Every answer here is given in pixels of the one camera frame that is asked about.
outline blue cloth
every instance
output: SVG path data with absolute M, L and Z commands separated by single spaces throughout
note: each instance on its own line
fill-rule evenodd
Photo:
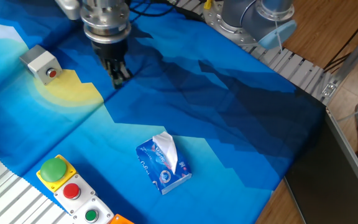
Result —
M 147 12 L 167 9 L 153 4 Z M 114 213 L 135 223 L 255 222 L 294 158 L 319 134 L 324 106 L 176 12 L 140 17 L 128 43 L 135 77 L 116 91 L 81 24 L 55 1 L 0 0 L 0 160 L 56 202 L 35 173 L 61 154 Z M 67 71 L 61 81 L 39 85 L 20 63 L 36 44 Z M 81 91 L 72 98 L 53 89 L 77 76 Z M 93 88 L 100 100 L 90 98 Z M 163 131 L 193 173 L 166 195 L 135 153 Z

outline gray cylinder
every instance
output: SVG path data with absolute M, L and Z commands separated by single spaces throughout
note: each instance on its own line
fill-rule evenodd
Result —
M 293 0 L 262 0 L 262 5 L 272 12 L 288 11 Z
M 254 0 L 224 0 L 222 19 L 233 27 L 241 27 L 241 18 Z
M 284 20 L 277 22 L 277 25 L 280 26 L 290 20 Z M 261 16 L 255 9 L 255 4 L 244 14 L 242 20 L 242 27 L 256 40 L 260 41 L 268 33 L 276 29 L 275 22 L 266 19 Z

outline tissue box label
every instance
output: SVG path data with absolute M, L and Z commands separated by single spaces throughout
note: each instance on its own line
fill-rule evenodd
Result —
M 190 167 L 179 150 L 175 174 L 162 150 L 152 139 L 138 146 L 136 153 L 147 175 L 163 195 L 191 177 Z

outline yellow light patch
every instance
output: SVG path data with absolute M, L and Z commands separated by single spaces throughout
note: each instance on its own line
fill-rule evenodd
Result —
M 48 101 L 60 106 L 100 104 L 103 97 L 92 83 L 82 83 L 74 70 L 63 69 L 62 74 L 48 85 L 34 79 L 37 91 Z
M 56 182 L 47 182 L 43 180 L 41 177 L 41 171 L 38 170 L 37 177 L 41 180 L 41 182 L 52 192 L 56 192 L 63 184 L 65 184 L 70 178 L 72 178 L 77 171 L 74 169 L 74 167 L 61 155 L 57 155 L 55 158 L 59 158 L 63 160 L 67 166 L 67 170 L 65 172 L 65 175 Z

